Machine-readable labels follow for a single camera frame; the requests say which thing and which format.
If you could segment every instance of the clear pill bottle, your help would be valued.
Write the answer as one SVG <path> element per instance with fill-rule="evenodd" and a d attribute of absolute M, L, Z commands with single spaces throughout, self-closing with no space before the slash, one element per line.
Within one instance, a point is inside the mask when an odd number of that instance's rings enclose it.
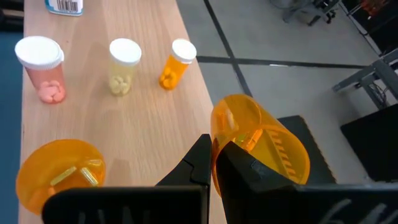
<path fill-rule="evenodd" d="M 109 45 L 109 88 L 116 96 L 124 96 L 131 89 L 136 65 L 141 59 L 141 48 L 130 39 L 119 38 Z"/>
<path fill-rule="evenodd" d="M 166 90 L 174 89 L 180 82 L 182 75 L 197 56 L 195 46 L 185 40 L 176 39 L 172 43 L 172 53 L 159 78 L 159 84 Z"/>
<path fill-rule="evenodd" d="M 15 46 L 18 60 L 44 103 L 60 103 L 66 96 L 63 79 L 63 51 L 56 41 L 47 37 L 30 36 Z"/>

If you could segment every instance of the black floor mat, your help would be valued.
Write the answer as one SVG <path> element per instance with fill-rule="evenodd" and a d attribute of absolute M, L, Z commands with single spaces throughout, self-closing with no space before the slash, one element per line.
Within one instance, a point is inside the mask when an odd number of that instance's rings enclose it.
<path fill-rule="evenodd" d="M 314 138 L 308 129 L 307 124 L 301 116 L 290 116 L 286 118 L 279 118 L 281 122 L 291 133 L 296 135 L 303 143 L 305 149 L 310 157 L 310 177 L 308 184 L 330 184 L 336 183 L 336 179 L 331 173 L 328 164 L 323 158 L 321 151 L 318 148 Z"/>

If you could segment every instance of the pill bottle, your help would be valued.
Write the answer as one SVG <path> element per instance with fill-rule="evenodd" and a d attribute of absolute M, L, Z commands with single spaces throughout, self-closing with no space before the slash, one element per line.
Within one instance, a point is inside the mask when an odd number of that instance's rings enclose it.
<path fill-rule="evenodd" d="M 303 144 L 250 96 L 226 96 L 215 105 L 211 138 L 213 180 L 219 194 L 216 160 L 230 141 L 296 184 L 307 183 L 310 159 Z"/>
<path fill-rule="evenodd" d="M 65 98 L 64 56 L 56 41 L 41 36 L 25 37 L 16 44 L 15 53 L 44 103 L 59 103 Z"/>
<path fill-rule="evenodd" d="M 109 45 L 109 87 L 116 96 L 124 96 L 131 89 L 136 65 L 141 59 L 141 48 L 130 39 L 119 38 Z"/>
<path fill-rule="evenodd" d="M 52 141 L 34 151 L 21 165 L 16 180 L 20 203 L 40 215 L 46 200 L 75 187 L 101 187 L 105 162 L 91 144 L 77 139 Z"/>
<path fill-rule="evenodd" d="M 177 39 L 173 41 L 172 53 L 167 59 L 166 65 L 159 78 L 159 84 L 166 90 L 174 89 L 182 78 L 188 65 L 197 56 L 195 46 L 185 40 Z"/>
<path fill-rule="evenodd" d="M 45 7 L 51 13 L 64 16 L 81 16 L 83 0 L 44 0 Z"/>

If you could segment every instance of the black line on floor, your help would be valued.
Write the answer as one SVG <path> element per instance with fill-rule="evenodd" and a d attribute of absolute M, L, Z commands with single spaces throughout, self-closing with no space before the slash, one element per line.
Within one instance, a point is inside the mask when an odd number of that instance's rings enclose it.
<path fill-rule="evenodd" d="M 232 60 L 227 57 L 197 56 L 200 63 L 227 63 L 232 64 Z"/>
<path fill-rule="evenodd" d="M 239 68 L 238 63 L 236 62 L 235 56 L 232 52 L 231 46 L 229 45 L 226 36 L 221 28 L 220 23 L 218 22 L 218 19 L 216 17 L 216 14 L 214 13 L 214 10 L 212 8 L 212 6 L 210 5 L 209 0 L 204 0 L 207 11 L 210 14 L 211 20 L 214 23 L 214 26 L 216 27 L 217 33 L 224 45 L 225 51 L 228 54 L 229 58 L 230 58 L 230 63 L 232 64 L 232 67 L 236 73 L 236 76 L 238 77 L 238 81 L 242 87 L 243 93 L 245 93 L 246 95 L 252 96 L 251 91 L 249 89 L 248 83 L 246 83 L 246 80 L 243 77 L 242 71 Z"/>
<path fill-rule="evenodd" d="M 345 65 L 334 63 L 313 63 L 313 62 L 290 62 L 280 60 L 261 60 L 261 59 L 246 59 L 237 58 L 238 64 L 241 65 L 275 65 L 275 66 L 294 66 L 294 67 L 312 67 L 312 68 L 358 68 L 362 69 L 367 66 L 364 65 Z"/>
<path fill-rule="evenodd" d="M 198 62 L 201 63 L 232 63 L 230 58 L 226 57 L 209 57 L 209 56 L 198 56 Z M 282 66 L 282 67 L 310 67 L 310 68 L 353 68 L 362 69 L 364 65 L 345 65 L 345 64 L 334 64 L 334 63 L 311 63 L 311 62 L 290 62 L 280 60 L 261 60 L 261 59 L 249 59 L 249 58 L 236 58 L 235 62 L 239 65 L 270 65 L 270 66 Z"/>

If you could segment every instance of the white cap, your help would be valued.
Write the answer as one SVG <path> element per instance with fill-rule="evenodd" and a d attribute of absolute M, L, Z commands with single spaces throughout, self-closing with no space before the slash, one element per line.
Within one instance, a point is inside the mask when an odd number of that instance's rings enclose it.
<path fill-rule="evenodd" d="M 30 36 L 18 41 L 15 54 L 20 63 L 34 70 L 50 70 L 63 61 L 63 51 L 48 37 Z"/>
<path fill-rule="evenodd" d="M 176 39 L 172 44 L 172 54 L 181 63 L 192 63 L 197 56 L 197 49 L 188 40 Z"/>
<path fill-rule="evenodd" d="M 109 45 L 109 52 L 117 63 L 125 66 L 136 65 L 142 55 L 139 45 L 126 38 L 113 40 Z"/>

